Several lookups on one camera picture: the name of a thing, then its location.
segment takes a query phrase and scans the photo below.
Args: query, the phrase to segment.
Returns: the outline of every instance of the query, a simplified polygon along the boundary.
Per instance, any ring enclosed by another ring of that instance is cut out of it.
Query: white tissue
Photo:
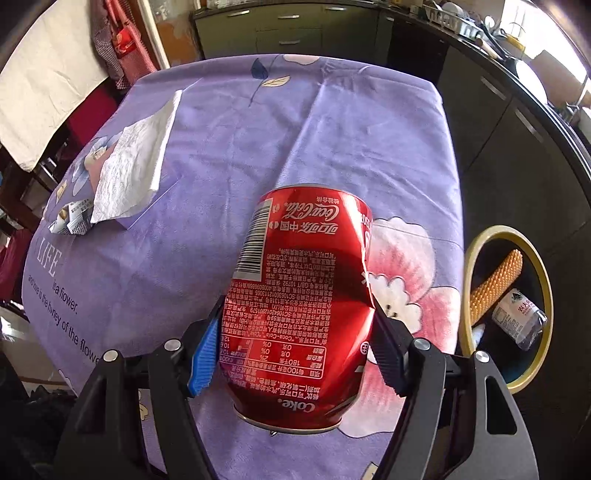
[[[100,172],[91,223],[136,215],[150,204],[182,93],[174,92],[154,115],[123,130]]]
[[[478,347],[480,342],[482,341],[482,336],[484,335],[484,328],[485,324],[481,323],[480,325],[476,325],[472,329],[472,342],[474,342],[474,347]]]

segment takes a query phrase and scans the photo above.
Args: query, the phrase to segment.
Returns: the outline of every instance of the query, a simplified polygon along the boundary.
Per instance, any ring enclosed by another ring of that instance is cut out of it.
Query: crushed can
[[[220,367],[243,420],[322,433],[356,400],[374,316],[371,224],[363,200],[322,185],[261,197],[220,337]]]

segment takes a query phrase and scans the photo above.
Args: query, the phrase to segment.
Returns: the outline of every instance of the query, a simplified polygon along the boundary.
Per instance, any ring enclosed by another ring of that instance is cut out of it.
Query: purple tablecloth
[[[129,230],[112,220],[85,236],[53,235],[48,220],[92,196],[90,183],[73,195],[73,166],[31,244],[24,306],[76,391],[105,350],[146,353],[203,318],[229,285],[260,195],[294,183],[347,190],[370,206],[369,280],[380,304],[413,333],[454,349],[462,210],[432,84],[336,59],[208,60],[140,80],[98,137],[156,112],[177,89],[185,90],[163,169],[178,183]],[[379,463],[401,405],[369,360],[359,400],[339,429],[314,436],[271,437],[239,420],[216,376],[191,407],[220,478],[361,478]],[[148,453],[164,468],[150,392],[140,396]]]

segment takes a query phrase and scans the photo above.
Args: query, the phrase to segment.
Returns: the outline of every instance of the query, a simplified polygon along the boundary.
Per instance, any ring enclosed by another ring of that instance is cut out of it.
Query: can bottom rim
[[[261,423],[260,421],[249,419],[248,417],[245,417],[242,413],[238,411],[236,405],[234,405],[234,412],[236,413],[236,415],[238,415],[238,418],[240,418],[241,420],[244,420],[245,422],[250,423],[255,427],[259,427],[260,429],[269,430],[271,432],[290,433],[292,435],[314,435],[317,433],[326,433],[331,430],[334,430],[340,425],[339,420],[336,424],[330,427],[325,427],[323,429],[286,429],[283,427],[275,427],[273,425],[267,425],[266,423]]]

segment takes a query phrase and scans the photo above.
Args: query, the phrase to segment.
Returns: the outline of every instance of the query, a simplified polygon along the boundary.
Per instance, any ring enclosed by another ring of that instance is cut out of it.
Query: orange brush
[[[476,324],[521,274],[523,255],[512,250],[503,263],[476,290],[470,293],[470,320]]]

